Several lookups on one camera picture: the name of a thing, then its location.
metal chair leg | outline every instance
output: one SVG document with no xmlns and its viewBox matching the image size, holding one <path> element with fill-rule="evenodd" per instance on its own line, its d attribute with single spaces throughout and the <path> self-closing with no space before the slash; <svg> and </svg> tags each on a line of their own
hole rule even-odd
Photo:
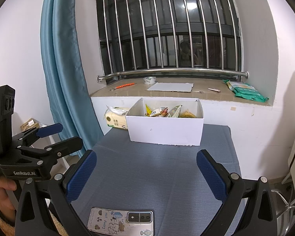
<svg viewBox="0 0 295 236">
<path fill-rule="evenodd" d="M 289 214 L 288 224 L 287 224 L 286 229 L 283 234 L 283 236 L 285 236 L 291 227 L 291 223 L 292 223 L 292 219 L 293 219 L 293 210 L 295 209 L 295 205 L 294 205 L 295 199 L 292 200 L 293 193 L 294 193 L 294 187 L 292 187 L 291 197 L 289 199 L 289 202 L 287 202 L 287 200 L 284 198 L 282 192 L 279 189 L 272 189 L 271 191 L 273 193 L 276 193 L 277 195 L 279 195 L 280 198 L 282 199 L 282 201 L 285 203 L 285 209 L 277 214 L 277 219 L 280 218 L 285 212 L 288 212 L 288 214 Z"/>
<path fill-rule="evenodd" d="M 287 200 L 284 198 L 282 192 L 279 189 L 272 189 L 271 192 L 276 193 L 277 195 L 279 195 L 285 205 L 288 204 Z"/>
</svg>

blue gray mattress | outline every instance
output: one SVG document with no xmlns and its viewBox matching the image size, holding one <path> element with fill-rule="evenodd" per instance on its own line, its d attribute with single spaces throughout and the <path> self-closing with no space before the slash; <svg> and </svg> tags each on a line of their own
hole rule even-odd
<svg viewBox="0 0 295 236">
<path fill-rule="evenodd" d="M 227 126 L 205 124 L 200 146 L 191 147 L 131 142 L 127 131 L 111 129 L 93 147 L 97 166 L 72 205 L 85 225 L 92 207 L 153 210 L 156 236 L 200 235 L 221 205 L 197 167 L 201 149 L 240 174 Z M 243 210 L 242 201 L 226 235 Z"/>
</svg>

blue clamp handle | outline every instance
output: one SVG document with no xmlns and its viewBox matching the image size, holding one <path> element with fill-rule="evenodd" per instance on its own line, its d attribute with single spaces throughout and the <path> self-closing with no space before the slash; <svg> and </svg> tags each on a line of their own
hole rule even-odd
<svg viewBox="0 0 295 236">
<path fill-rule="evenodd" d="M 50 126 L 46 126 L 43 128 L 39 128 L 38 131 L 36 132 L 37 137 L 46 137 L 46 136 L 51 136 L 53 134 L 57 134 L 63 130 L 63 126 L 61 123 L 56 123 Z"/>
</svg>

finger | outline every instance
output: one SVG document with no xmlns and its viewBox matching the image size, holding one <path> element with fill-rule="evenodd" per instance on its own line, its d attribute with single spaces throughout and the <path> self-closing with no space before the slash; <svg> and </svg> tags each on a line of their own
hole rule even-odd
<svg viewBox="0 0 295 236">
<path fill-rule="evenodd" d="M 16 183 L 11 179 L 7 179 L 4 176 L 0 176 L 0 188 L 15 191 Z"/>
<path fill-rule="evenodd" d="M 3 188 L 0 188 L 0 210 L 2 207 L 6 207 L 10 210 L 14 210 L 14 206 L 12 202 L 10 201 L 8 194 L 6 193 L 6 190 Z"/>
</svg>

hand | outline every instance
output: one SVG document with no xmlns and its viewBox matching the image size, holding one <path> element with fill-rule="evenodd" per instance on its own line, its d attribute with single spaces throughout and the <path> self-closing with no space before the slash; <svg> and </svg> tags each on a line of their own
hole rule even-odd
<svg viewBox="0 0 295 236">
<path fill-rule="evenodd" d="M 15 208 L 10 201 L 6 190 L 16 190 L 16 183 L 11 179 L 6 179 L 4 176 L 0 176 L 0 211 L 2 214 L 10 220 L 15 222 Z"/>
</svg>

